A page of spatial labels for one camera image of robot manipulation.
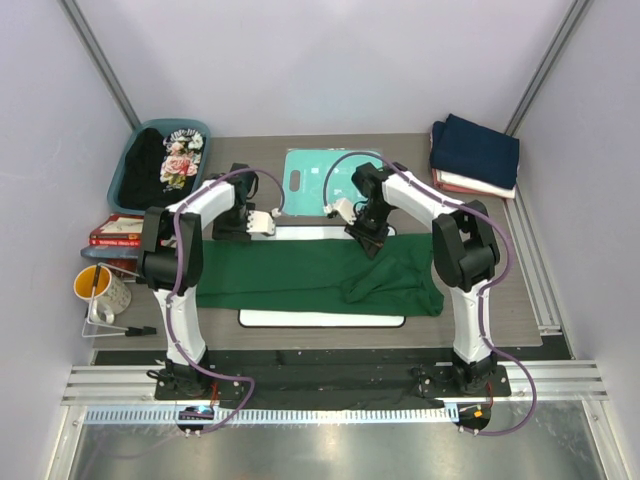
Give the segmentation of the green t-shirt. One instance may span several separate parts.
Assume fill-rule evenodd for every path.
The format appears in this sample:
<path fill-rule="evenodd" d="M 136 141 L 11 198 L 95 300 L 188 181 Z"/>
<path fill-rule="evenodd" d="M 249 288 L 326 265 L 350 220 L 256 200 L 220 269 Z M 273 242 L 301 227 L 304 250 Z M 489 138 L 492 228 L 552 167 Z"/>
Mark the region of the green t-shirt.
<path fill-rule="evenodd" d="M 208 242 L 200 308 L 437 317 L 428 234 L 390 236 L 374 258 L 353 240 Z"/>

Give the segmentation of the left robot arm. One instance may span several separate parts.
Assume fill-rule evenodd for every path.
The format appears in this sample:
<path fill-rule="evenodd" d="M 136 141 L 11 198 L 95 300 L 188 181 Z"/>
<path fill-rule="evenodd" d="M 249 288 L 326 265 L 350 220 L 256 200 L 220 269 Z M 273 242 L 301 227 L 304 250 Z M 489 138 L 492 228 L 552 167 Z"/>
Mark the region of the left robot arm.
<path fill-rule="evenodd" d="M 156 397 L 172 394 L 202 398 L 216 382 L 246 384 L 247 397 L 255 380 L 212 371 L 196 306 L 196 288 L 204 270 L 206 227 L 215 241 L 248 242 L 254 235 L 275 233 L 269 213 L 251 202 L 258 189 L 258 169 L 235 164 L 228 173 L 205 181 L 186 198 L 168 206 L 151 207 L 144 214 L 137 273 L 158 302 L 167 351 L 164 367 L 149 370 L 156 381 Z"/>

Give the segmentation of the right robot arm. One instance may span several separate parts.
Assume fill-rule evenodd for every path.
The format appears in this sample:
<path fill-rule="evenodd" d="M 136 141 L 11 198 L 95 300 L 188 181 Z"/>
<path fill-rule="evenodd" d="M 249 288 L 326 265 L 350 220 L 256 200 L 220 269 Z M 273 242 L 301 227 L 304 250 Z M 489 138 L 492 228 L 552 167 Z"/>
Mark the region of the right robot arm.
<path fill-rule="evenodd" d="M 432 235 L 433 264 L 451 295 L 455 336 L 452 377 L 460 392 L 486 391 L 497 369 L 489 320 L 489 283 L 500 261 L 498 242 L 485 222 L 485 206 L 440 197 L 410 172 L 366 163 L 356 168 L 352 182 L 365 198 L 364 207 L 350 215 L 346 233 L 374 258 L 389 232 L 388 216 L 402 210 L 425 226 Z"/>

